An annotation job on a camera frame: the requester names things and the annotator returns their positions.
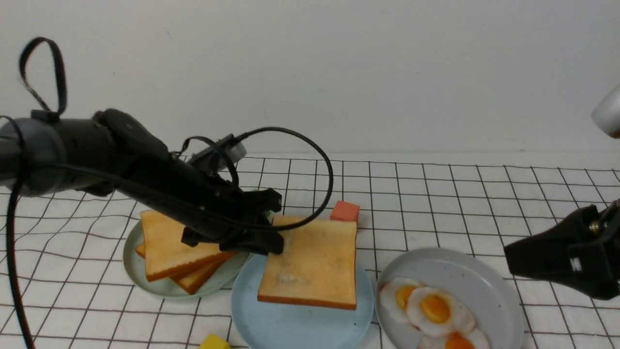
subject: white wall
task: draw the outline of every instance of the white wall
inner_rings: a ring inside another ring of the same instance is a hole
[[[172,148],[262,125],[332,152],[620,147],[589,116],[620,83],[618,0],[5,0],[0,111],[13,117],[35,106],[17,57],[38,35],[63,50],[66,116],[116,107]],[[52,101],[37,53],[30,79]]]

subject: egg white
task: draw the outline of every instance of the egg white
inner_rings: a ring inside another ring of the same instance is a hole
[[[399,324],[409,324],[407,314],[396,304],[396,292],[403,286],[423,287],[420,281],[409,278],[394,278],[387,282],[379,292],[379,304],[381,304],[390,317]]]
[[[474,345],[475,349],[490,349],[487,336],[479,329],[473,329],[469,333],[462,334],[462,336],[468,339]],[[418,344],[417,349],[445,349],[448,338],[449,337],[433,338],[424,336]]]
[[[450,309],[450,318],[442,324],[430,321],[420,307],[422,299],[433,294],[443,298]],[[462,302],[438,288],[414,289],[409,296],[406,310],[409,322],[418,327],[422,333],[433,338],[444,337],[452,332],[468,333],[476,326],[472,312]]]

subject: yellow cube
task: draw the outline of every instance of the yellow cube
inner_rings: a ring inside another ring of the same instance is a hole
[[[198,349],[231,349],[225,340],[211,333]]]

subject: blue plate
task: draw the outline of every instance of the blue plate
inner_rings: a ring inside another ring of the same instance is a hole
[[[374,311],[368,273],[356,266],[357,309],[341,310],[259,302],[267,257],[252,257],[232,287],[232,321],[252,349],[351,349],[370,326]]]

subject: table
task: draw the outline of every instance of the table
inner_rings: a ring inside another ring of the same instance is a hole
[[[619,198],[614,164],[588,163],[587,155],[579,166],[561,168],[517,155],[483,159],[490,158],[335,156],[329,207],[337,200],[361,206],[358,261],[373,281],[407,250],[459,250],[488,263],[518,292],[527,322],[523,348],[620,348],[620,299],[596,301],[558,284],[514,278],[502,250],[552,227],[577,207],[602,208]],[[284,214],[309,215],[327,187],[326,166],[315,159],[255,156],[237,168],[244,189],[274,188],[283,195]],[[568,156],[564,163],[574,161]],[[585,163],[591,165],[587,170],[581,167]],[[0,212],[6,212],[8,191],[0,196]],[[123,269],[123,242],[145,209],[120,193],[20,199],[17,265],[39,348],[186,349],[197,348],[209,333],[247,348],[230,318],[232,284],[188,302],[162,301],[132,285]],[[0,250],[0,347],[23,348],[4,239]],[[360,348],[393,348],[376,319]]]

